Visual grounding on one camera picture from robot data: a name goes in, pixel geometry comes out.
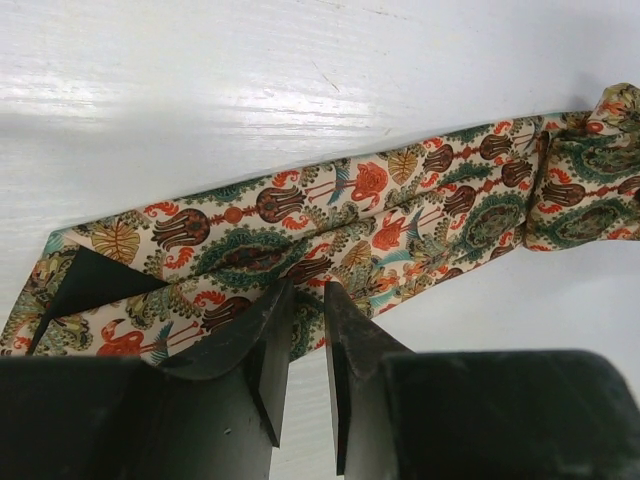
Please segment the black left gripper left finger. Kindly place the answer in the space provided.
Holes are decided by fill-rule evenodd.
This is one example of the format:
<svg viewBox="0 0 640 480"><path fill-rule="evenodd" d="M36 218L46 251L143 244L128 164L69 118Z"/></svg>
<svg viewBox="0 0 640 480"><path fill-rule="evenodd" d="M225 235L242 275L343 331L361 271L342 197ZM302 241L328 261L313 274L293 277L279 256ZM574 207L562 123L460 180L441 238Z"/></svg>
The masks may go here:
<svg viewBox="0 0 640 480"><path fill-rule="evenodd" d="M1 362L5 479L265 479L280 444L294 287L158 365Z"/></svg>

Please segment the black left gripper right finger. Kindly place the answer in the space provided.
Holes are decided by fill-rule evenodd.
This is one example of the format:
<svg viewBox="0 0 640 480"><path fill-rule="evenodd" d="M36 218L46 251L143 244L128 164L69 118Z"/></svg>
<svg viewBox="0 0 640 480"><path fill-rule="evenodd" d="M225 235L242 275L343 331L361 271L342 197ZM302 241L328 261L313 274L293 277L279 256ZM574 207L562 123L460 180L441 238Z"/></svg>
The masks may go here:
<svg viewBox="0 0 640 480"><path fill-rule="evenodd" d="M325 287L337 473L347 479L635 479L639 409L584 350L417 353Z"/></svg>

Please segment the paisley flamingo patterned tie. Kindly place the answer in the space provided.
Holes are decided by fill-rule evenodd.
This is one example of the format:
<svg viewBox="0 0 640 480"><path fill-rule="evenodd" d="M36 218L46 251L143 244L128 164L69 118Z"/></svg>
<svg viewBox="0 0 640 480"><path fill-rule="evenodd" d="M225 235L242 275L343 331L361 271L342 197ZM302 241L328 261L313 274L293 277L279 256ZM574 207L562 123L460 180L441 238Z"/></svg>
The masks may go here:
<svg viewBox="0 0 640 480"><path fill-rule="evenodd" d="M368 317L515 248L639 236L639 91L286 170L52 233L1 334L5 355L157 364L274 281L297 288L291 355L323 345L323 290Z"/></svg>

